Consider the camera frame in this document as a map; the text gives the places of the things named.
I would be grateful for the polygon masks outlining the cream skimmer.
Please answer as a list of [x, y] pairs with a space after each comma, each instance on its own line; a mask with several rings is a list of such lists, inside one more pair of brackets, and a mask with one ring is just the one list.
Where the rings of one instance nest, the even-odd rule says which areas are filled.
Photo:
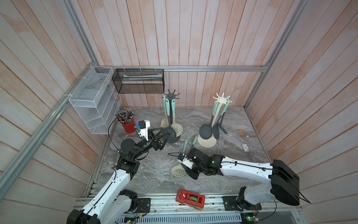
[[[182, 153], [185, 153], [187, 144], [188, 144], [188, 138], [186, 137]], [[185, 169], [182, 167], [181, 164], [179, 164], [175, 167], [172, 167], [170, 170], [170, 173], [176, 177], [181, 177], [181, 176], [186, 175]]]
[[163, 97], [163, 107], [164, 107], [164, 113], [165, 113], [165, 117], [162, 119], [161, 121], [161, 127], [162, 128], [166, 128], [169, 126], [168, 124], [168, 117], [167, 117], [167, 107], [166, 107], [166, 97]]
[[176, 110], [175, 100], [171, 101], [171, 106], [172, 106], [172, 124], [171, 124], [171, 126], [175, 130], [176, 136], [178, 137], [183, 133], [183, 126], [175, 121], [175, 110]]

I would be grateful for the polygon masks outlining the grey solid spoon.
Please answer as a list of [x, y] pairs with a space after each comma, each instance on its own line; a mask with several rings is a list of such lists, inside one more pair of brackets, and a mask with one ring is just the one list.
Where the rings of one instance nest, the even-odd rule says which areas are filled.
[[[166, 97], [164, 97], [164, 104], [165, 104], [165, 109], [166, 109], [166, 113], [167, 113], [167, 120], [169, 121], [169, 115], [170, 115], [169, 101], [166, 99]], [[168, 123], [168, 126], [166, 128], [164, 128], [163, 132], [164, 132], [164, 134], [167, 135], [168, 143], [175, 143], [175, 140], [177, 138], [176, 132], [169, 123]]]

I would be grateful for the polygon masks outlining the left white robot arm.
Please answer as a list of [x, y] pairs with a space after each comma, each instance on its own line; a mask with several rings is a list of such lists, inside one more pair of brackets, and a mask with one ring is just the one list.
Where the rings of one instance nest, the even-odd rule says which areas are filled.
[[138, 212], [138, 194], [125, 189], [136, 174], [139, 157], [150, 149], [162, 150], [171, 137], [167, 128], [152, 128], [147, 137], [136, 143], [133, 139], [122, 141], [119, 160], [114, 172], [99, 193], [81, 210], [73, 210], [67, 224], [114, 224], [125, 212]]

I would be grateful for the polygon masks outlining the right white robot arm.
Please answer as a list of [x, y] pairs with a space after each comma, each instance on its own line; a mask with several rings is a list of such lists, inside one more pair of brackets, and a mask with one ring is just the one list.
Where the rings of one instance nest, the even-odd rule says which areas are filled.
[[283, 161], [254, 163], [236, 160], [224, 155], [208, 156], [193, 148], [181, 153], [178, 161], [193, 179], [199, 174], [207, 176], [238, 176], [259, 182], [254, 187], [243, 186], [233, 203], [237, 211], [260, 209], [262, 202], [280, 201], [286, 205], [299, 206], [299, 176]]

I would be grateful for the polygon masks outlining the cream utensil rack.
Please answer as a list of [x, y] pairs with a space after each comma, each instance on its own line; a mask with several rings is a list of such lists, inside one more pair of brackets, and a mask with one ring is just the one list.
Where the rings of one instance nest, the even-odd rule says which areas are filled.
[[[222, 107], [222, 105], [229, 105], [229, 103], [231, 102], [229, 100], [230, 96], [228, 97], [224, 97], [224, 93], [222, 94], [222, 96], [219, 96], [218, 93], [216, 94], [217, 97], [213, 97], [214, 99], [216, 99], [216, 101], [218, 101], [218, 106], [217, 106], [217, 110], [216, 110], [216, 113], [214, 115], [214, 118], [213, 118], [213, 122], [212, 122], [212, 130], [213, 130], [213, 126], [215, 125], [215, 122], [216, 122], [216, 119], [218, 117], [218, 114], [219, 114], [219, 111], [220, 111], [220, 108]], [[202, 147], [205, 147], [205, 148], [211, 148], [211, 147], [214, 147], [215, 144], [216, 144], [217, 140], [215, 139], [215, 137], [212, 136], [207, 139], [207, 140], [204, 140], [200, 137], [198, 137], [198, 143], [202, 146]]]

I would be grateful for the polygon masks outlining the dark grey utensil rack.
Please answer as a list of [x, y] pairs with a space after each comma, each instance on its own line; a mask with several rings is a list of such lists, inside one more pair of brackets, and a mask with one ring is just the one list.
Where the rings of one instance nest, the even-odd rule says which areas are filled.
[[166, 112], [169, 111], [169, 115], [168, 117], [168, 123], [169, 125], [173, 124], [173, 109], [172, 109], [172, 101], [175, 99], [179, 99], [177, 96], [179, 96], [178, 94], [175, 94], [175, 90], [173, 92], [170, 92], [170, 90], [168, 90], [168, 93], [164, 93], [166, 96], [166, 99], [169, 101], [169, 106], [166, 106]]

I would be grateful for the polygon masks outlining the red pencil cup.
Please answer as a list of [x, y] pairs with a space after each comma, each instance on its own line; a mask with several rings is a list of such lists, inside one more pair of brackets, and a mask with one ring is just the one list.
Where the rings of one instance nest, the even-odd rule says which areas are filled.
[[134, 133], [136, 131], [136, 124], [133, 120], [133, 112], [131, 108], [118, 108], [115, 114], [116, 119], [122, 124], [126, 133]]

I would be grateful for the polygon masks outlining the red tape dispenser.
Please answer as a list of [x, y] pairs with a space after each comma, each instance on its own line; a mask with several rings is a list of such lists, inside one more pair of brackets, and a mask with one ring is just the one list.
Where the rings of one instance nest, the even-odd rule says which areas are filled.
[[175, 201], [197, 210], [203, 210], [205, 205], [205, 196], [194, 192], [179, 189]]

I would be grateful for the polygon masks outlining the small white label tag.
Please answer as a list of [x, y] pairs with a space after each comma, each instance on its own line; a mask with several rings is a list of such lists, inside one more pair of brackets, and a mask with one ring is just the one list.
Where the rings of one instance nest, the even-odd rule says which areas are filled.
[[242, 147], [243, 147], [244, 152], [248, 152], [248, 151], [249, 151], [249, 148], [248, 148], [248, 145], [247, 145], [247, 144], [243, 144]]

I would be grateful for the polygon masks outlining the black mesh wall basket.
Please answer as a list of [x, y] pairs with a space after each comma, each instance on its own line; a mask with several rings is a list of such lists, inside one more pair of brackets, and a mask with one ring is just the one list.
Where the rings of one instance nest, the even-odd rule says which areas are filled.
[[112, 81], [120, 94], [161, 94], [165, 87], [162, 69], [115, 69]]

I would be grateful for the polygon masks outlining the aluminium frame rail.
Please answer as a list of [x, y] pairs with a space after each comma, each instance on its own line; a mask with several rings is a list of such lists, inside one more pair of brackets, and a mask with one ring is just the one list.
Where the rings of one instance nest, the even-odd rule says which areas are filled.
[[213, 65], [213, 66], [107, 66], [113, 69], [159, 70], [165, 72], [264, 72], [264, 65]]

